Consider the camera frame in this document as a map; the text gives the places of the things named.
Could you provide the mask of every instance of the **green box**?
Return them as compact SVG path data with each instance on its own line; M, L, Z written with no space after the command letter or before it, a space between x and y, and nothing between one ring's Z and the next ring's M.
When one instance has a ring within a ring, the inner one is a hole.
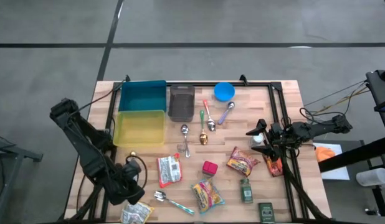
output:
M259 203L259 216L261 223L275 223L273 205L271 203Z

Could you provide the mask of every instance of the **red snack bag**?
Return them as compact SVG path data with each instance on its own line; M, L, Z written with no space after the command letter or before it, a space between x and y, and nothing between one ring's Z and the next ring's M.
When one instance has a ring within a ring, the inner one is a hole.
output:
M259 163L259 160L254 159L250 154L242 152L237 146L234 147L227 165L233 169L249 176L252 168Z
M265 160L267 168L273 177L282 175L282 163L280 158L273 162L269 156L263 155L263 159Z

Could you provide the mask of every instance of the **red block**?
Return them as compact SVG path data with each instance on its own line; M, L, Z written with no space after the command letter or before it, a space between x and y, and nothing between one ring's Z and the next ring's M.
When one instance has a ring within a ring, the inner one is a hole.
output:
M216 174L216 171L217 171L217 164L214 164L214 163L209 162L209 161L204 162L204 166L202 167L202 172L204 174L213 176Z

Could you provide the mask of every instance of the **gold spoon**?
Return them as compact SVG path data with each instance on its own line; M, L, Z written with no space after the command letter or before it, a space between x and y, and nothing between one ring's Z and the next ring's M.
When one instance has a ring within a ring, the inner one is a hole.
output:
M199 112L199 115L201 115L201 128L202 133L199 135L199 142L203 145L206 145L207 143L207 134L204 131L204 110L201 110Z

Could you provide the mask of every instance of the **gray concrete floor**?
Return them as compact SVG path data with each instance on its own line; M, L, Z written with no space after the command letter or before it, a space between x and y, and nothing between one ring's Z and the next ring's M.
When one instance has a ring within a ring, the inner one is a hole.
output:
M116 2L0 0L0 43L104 43ZM114 42L385 42L385 3L126 0ZM91 100L103 51L0 49L0 135L44 153L40 164L24 163L6 223L55 221L63 212L77 155L49 111L63 97L80 105ZM309 103L376 69L385 69L385 48L113 49L104 80L121 80L125 74L133 80L233 80L245 74L251 80L298 80L303 102ZM353 98L347 117L354 129L319 139L371 142L384 137L373 107L369 93ZM335 187L328 189L339 220L354 220L368 203L341 200L344 195ZM385 219L369 217L368 222Z

